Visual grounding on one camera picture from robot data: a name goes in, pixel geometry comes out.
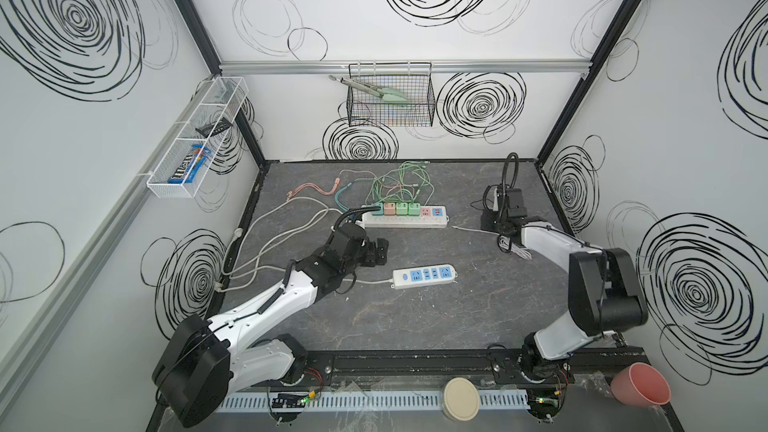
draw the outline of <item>black wire basket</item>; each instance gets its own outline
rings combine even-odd
[[[349,71],[350,78],[357,82],[396,89],[408,98],[404,103],[386,103],[379,97],[350,87],[346,94],[350,126],[432,126],[437,101],[430,62],[357,63],[350,64]]]

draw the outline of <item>power strip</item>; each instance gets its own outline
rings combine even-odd
[[[374,216],[370,212],[362,215],[364,228],[446,228],[448,214],[445,206],[421,206],[419,216]]]
[[[450,284],[456,280],[453,265],[429,265],[427,267],[398,268],[392,271],[392,287],[424,287],[426,285]]]

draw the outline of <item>table surface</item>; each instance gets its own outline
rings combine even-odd
[[[397,163],[273,164],[254,218],[283,203],[288,191],[304,182],[330,190],[345,168],[381,175],[397,167]],[[520,347],[525,335],[546,327],[566,310],[568,276],[552,262],[535,252],[531,260],[504,254],[494,235],[451,228],[479,228],[481,212],[470,202],[480,199],[487,185],[500,183],[502,164],[435,162],[427,169],[435,186],[429,204],[447,208],[448,227],[369,229],[371,238],[389,240],[389,261],[385,266],[358,268],[358,277],[374,281],[391,278],[396,268],[449,263],[456,268],[456,282],[399,291],[389,284],[356,284],[347,294],[329,294],[295,313],[265,337],[289,333],[308,350],[484,348],[490,343]],[[359,177],[371,175],[344,172],[340,187]],[[370,185],[371,181],[355,182],[341,195],[342,203],[350,208],[365,204]],[[532,162],[521,162],[517,187],[523,191],[530,216],[541,216],[562,228]],[[333,196],[322,196],[312,188],[300,195],[336,206]],[[237,264],[255,256],[274,235],[307,223],[319,210],[321,206],[312,201],[294,201],[263,218],[245,240]],[[312,253],[328,238],[338,216],[329,212],[317,226],[264,254],[261,264],[284,267],[289,259]],[[251,285],[225,294],[221,310],[252,298],[282,275],[259,271]],[[247,280],[237,279],[230,286]]]

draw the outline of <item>beige lid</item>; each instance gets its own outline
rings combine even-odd
[[[470,420],[480,410],[480,394],[465,378],[451,379],[443,389],[442,400],[446,412],[456,420]]]

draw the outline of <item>red cup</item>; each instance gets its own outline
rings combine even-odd
[[[635,362],[616,374],[610,382],[610,391],[622,404],[635,407],[664,405],[672,398],[670,385],[661,372],[642,362]]]

